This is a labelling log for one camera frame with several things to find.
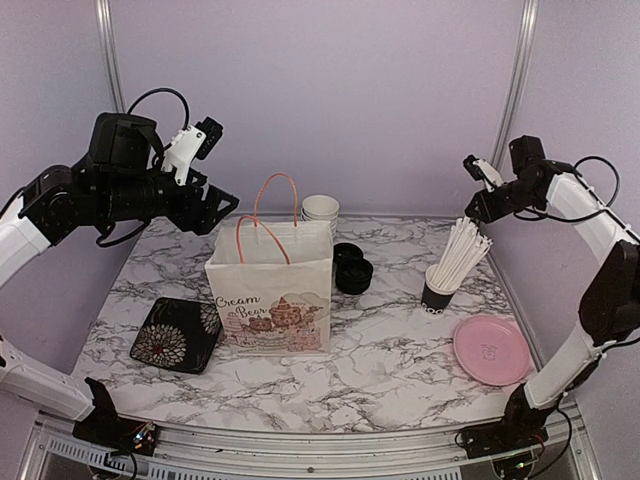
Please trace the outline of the white paper takeout bag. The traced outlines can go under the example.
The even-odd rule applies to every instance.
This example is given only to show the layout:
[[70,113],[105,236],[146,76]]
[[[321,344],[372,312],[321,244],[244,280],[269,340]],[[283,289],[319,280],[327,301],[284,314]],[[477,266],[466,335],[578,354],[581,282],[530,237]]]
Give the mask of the white paper takeout bag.
[[333,229],[326,220],[219,228],[206,275],[226,342],[239,355],[322,355],[330,349]]

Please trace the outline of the black cup holding straws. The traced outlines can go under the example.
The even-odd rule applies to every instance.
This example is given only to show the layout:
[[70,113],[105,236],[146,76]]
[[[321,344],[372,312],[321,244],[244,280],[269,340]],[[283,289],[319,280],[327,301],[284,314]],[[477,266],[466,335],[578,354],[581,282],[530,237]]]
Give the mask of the black cup holding straws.
[[457,289],[444,290],[437,287],[433,282],[435,271],[436,265],[429,266],[425,271],[423,290],[420,299],[422,311],[432,316],[441,315],[457,292]]

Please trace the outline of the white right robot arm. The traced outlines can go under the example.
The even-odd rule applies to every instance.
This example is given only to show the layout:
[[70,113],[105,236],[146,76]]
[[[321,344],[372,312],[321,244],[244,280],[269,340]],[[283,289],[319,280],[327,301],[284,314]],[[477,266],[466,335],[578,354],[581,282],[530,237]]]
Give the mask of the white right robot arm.
[[507,216],[528,214],[529,222],[561,224],[575,230],[582,241],[569,273],[553,274],[551,283],[575,294],[575,324],[557,352],[542,369],[519,386],[508,400],[495,438],[515,448],[534,431],[531,414],[553,409],[569,391],[598,368],[611,350],[628,345],[639,328],[639,235],[617,215],[611,201],[600,198],[581,172],[587,162],[604,163],[591,155],[575,163],[553,160],[540,138],[521,136],[510,142],[513,179],[505,180],[496,168],[474,155],[464,168],[482,190],[465,209],[468,217],[491,224]]

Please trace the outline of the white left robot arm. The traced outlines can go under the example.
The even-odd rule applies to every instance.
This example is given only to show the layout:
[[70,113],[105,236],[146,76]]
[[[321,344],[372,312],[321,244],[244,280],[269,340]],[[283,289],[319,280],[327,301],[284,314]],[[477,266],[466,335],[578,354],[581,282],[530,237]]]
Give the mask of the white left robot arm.
[[1,281],[79,227],[93,227],[98,244],[117,223],[143,227],[167,218],[183,232],[209,234],[239,200],[209,184],[194,170],[222,138],[210,117],[180,130],[163,145],[154,120],[133,114],[102,113],[87,153],[73,166],[54,165],[19,189],[1,211]]

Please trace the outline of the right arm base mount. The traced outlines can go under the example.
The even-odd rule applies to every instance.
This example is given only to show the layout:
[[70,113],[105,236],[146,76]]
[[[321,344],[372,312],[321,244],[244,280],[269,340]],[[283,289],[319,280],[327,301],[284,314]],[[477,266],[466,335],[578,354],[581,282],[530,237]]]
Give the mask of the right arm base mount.
[[554,410],[555,405],[531,407],[521,384],[511,393],[499,420],[464,427],[454,441],[469,459],[534,446],[548,439],[545,423]]

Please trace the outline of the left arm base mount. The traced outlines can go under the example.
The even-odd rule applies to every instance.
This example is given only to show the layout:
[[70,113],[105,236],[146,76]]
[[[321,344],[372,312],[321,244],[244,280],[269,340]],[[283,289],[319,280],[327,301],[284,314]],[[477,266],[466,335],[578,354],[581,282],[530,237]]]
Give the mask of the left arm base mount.
[[101,382],[86,377],[85,383],[93,395],[93,410],[84,420],[74,423],[72,435],[77,439],[125,453],[152,456],[160,428],[151,421],[121,417]]

